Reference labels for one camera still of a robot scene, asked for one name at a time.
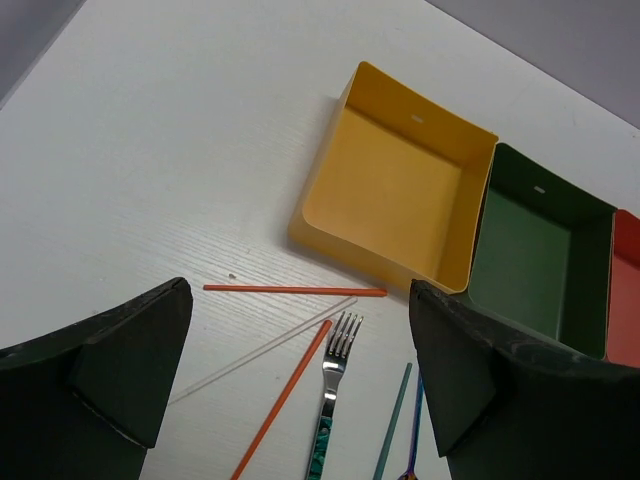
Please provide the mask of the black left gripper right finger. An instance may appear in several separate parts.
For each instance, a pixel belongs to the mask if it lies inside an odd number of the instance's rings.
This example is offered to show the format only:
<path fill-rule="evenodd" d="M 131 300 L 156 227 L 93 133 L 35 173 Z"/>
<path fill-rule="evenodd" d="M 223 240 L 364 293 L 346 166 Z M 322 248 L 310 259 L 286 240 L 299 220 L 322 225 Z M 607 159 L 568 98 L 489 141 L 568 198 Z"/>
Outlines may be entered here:
<path fill-rule="evenodd" d="M 409 321 L 454 479 L 635 479 L 639 372 L 469 309 L 425 281 Z"/>

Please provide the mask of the teal chopstick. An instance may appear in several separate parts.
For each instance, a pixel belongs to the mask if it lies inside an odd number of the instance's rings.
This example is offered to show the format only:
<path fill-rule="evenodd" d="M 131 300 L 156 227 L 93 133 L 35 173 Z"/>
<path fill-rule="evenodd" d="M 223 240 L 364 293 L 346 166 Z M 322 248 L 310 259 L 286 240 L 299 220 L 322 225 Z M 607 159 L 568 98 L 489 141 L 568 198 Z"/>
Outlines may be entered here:
<path fill-rule="evenodd" d="M 410 379 L 410 375 L 411 375 L 411 370 L 412 370 L 413 364 L 411 362 L 408 362 L 405 366 L 405 370 L 403 373 L 403 377 L 396 395 L 396 399 L 394 402 L 394 406 L 393 406 L 393 410 L 391 413 L 391 417 L 389 419 L 388 422 L 388 426 L 385 432 L 385 436 L 384 436 L 384 440 L 383 440 L 383 444 L 382 447 L 380 449 L 379 455 L 378 455 L 378 459 L 376 462 L 376 467 L 374 470 L 374 474 L 372 479 L 373 480 L 381 480 L 384 474 L 384 470 L 386 467 L 386 463 L 387 463 L 387 459 L 389 456 L 389 452 L 391 449 L 391 444 L 393 441 L 393 437 L 395 434 L 395 430 L 396 430 L 396 426 L 397 426 L 397 422 L 398 422 L 398 418 L 400 415 L 400 411 L 402 408 L 402 403 L 404 401 L 404 397 L 405 397 L 405 393 L 406 393 L 406 389 L 409 383 L 409 379 Z"/>

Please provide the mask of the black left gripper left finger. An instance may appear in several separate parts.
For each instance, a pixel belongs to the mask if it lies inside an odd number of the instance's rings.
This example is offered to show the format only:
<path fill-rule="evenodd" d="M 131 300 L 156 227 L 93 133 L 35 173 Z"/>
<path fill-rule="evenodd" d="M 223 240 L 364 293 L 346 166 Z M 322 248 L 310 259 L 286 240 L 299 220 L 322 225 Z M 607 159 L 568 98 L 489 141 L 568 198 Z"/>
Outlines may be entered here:
<path fill-rule="evenodd" d="M 1 351 L 4 479 L 137 479 L 156 445 L 189 330 L 173 278 Z"/>

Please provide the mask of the orange chopstick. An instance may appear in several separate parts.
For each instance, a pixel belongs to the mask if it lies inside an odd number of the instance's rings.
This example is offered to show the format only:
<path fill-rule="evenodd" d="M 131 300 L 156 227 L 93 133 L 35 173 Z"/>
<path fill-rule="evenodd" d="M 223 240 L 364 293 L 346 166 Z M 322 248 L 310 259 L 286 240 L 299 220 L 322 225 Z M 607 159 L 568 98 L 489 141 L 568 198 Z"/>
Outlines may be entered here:
<path fill-rule="evenodd" d="M 269 293 L 291 295 L 321 296 L 356 296 L 382 298 L 388 295 L 381 288 L 348 288 L 348 287 L 304 287 L 304 286 L 257 286 L 257 285 L 216 285 L 206 284 L 204 291 Z"/>
<path fill-rule="evenodd" d="M 323 323 L 321 324 L 319 330 L 316 332 L 315 336 L 313 337 L 313 339 L 310 342 L 309 346 L 305 350 L 305 352 L 304 352 L 303 356 L 301 357 L 300 361 L 296 365 L 294 371 L 292 372 L 291 376 L 289 377 L 287 383 L 285 384 L 283 390 L 281 391 L 280 395 L 276 399 L 276 401 L 275 401 L 274 405 L 272 406 L 271 410 L 269 411 L 268 415 L 264 419 L 262 425 L 260 426 L 260 428 L 257 431 L 256 435 L 254 436 L 253 440 L 251 441 L 249 447 L 245 451 L 245 453 L 244 453 L 243 457 L 241 458 L 239 464 L 237 465 L 237 467 L 233 471 L 233 473 L 232 473 L 232 475 L 230 477 L 231 480 L 238 480 L 241 477 L 241 475 L 244 472 L 245 468 L 249 464 L 251 458 L 253 457 L 253 455 L 255 454 L 256 450 L 258 449 L 260 443 L 262 442 L 262 440 L 266 436 L 268 430 L 270 429 L 270 427 L 274 423 L 274 421 L 277 418 L 278 414 L 280 413 L 281 409 L 283 408 L 283 406 L 287 402 L 289 396 L 291 395 L 292 391 L 296 387 L 297 383 L 299 382 L 300 378 L 302 377 L 303 373 L 305 372 L 306 368 L 308 367 L 309 363 L 311 362 L 313 356 L 316 354 L 316 351 L 319 349 L 322 341 L 325 339 L 326 335 L 329 333 L 331 326 L 332 326 L 332 321 L 331 320 L 324 320 Z"/>

